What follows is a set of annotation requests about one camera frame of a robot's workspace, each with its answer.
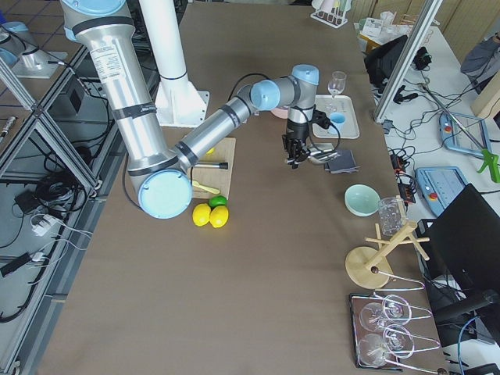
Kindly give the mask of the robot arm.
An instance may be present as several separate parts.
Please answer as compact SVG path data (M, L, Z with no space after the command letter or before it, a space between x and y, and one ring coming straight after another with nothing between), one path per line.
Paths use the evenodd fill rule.
M310 150L309 127L317 120L320 73L300 64L291 74L246 85L207 116L207 102L188 79L174 5L140 4L160 75L153 99L134 50L134 21L124 1L64 1L64 29L84 45L126 145L140 208L157 219L181 214L192 199L188 170L210 148L257 112L287 108L283 137L287 163L297 167Z

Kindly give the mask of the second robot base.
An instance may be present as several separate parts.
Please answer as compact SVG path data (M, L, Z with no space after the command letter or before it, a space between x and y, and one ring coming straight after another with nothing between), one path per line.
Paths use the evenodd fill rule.
M41 49L22 22L1 25L1 60L19 78L49 79L66 57L66 52Z

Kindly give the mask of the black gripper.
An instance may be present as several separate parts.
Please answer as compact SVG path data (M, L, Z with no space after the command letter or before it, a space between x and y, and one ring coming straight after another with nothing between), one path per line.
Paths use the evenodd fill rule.
M309 136L309 123L297 123L287 120L285 134L282 135L284 150L287 154L286 163L291 164L293 169L307 160L310 150L307 145Z

